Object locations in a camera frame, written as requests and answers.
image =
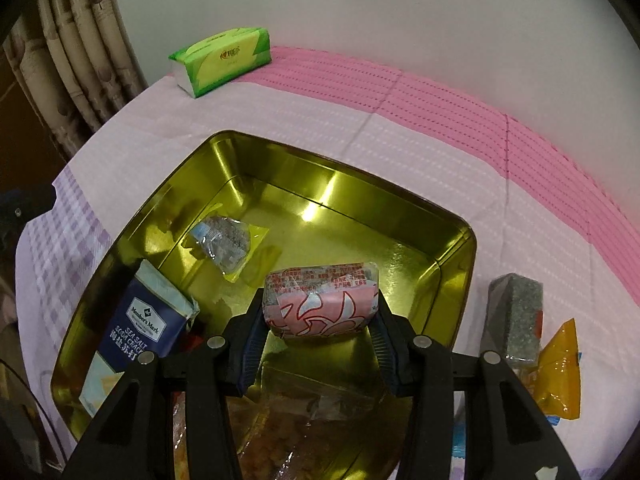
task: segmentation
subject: white wall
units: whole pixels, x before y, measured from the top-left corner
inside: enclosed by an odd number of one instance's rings
[[[365,57],[473,94],[586,168],[640,226],[640,50],[606,0],[117,0],[146,79],[214,32]]]

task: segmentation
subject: orange package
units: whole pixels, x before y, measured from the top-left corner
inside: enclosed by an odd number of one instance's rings
[[[565,322],[538,358],[538,368],[524,381],[545,415],[580,417],[580,366],[575,319]]]

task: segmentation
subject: bamboo print curtain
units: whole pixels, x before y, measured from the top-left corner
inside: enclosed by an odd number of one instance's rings
[[[3,46],[68,157],[143,90],[111,0],[34,0]]]

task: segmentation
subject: gold tray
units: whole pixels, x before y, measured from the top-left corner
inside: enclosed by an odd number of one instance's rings
[[[225,280],[212,262],[196,260],[182,247],[189,229],[219,203],[218,213],[270,229],[235,283]],[[391,310],[406,316],[417,333],[451,346],[475,254],[476,238],[465,221],[407,190],[276,142],[237,132],[215,134],[156,190],[98,266],[53,370],[54,402],[79,439],[90,421],[78,400],[84,378],[142,258],[199,302],[198,318],[207,335],[221,333],[231,316],[246,310],[271,270],[372,261],[378,264],[380,289]],[[263,361],[271,356],[288,372],[358,392],[369,391],[378,381],[366,331],[314,346],[286,346],[270,336]],[[357,471],[367,471],[366,478],[383,474],[374,444],[382,442],[380,434],[394,420],[394,410],[406,407],[385,402],[384,416],[378,414],[369,436],[343,457],[345,466],[336,466],[336,478]]]

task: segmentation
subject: metal bolt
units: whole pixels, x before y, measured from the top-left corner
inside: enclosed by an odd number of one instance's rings
[[[221,335],[215,335],[210,337],[207,341],[207,346],[209,348],[222,348],[225,345],[226,341]]]
[[[417,335],[416,337],[414,337],[414,345],[416,345],[418,348],[429,348],[431,346],[431,343],[433,343],[431,338],[425,335]]]
[[[153,352],[149,350],[145,350],[144,352],[142,352],[142,354],[138,356],[138,362],[141,365],[148,365],[149,363],[152,363],[155,358],[156,358],[156,355]]]
[[[485,352],[482,357],[491,365],[497,365],[500,362],[500,356],[496,352]]]

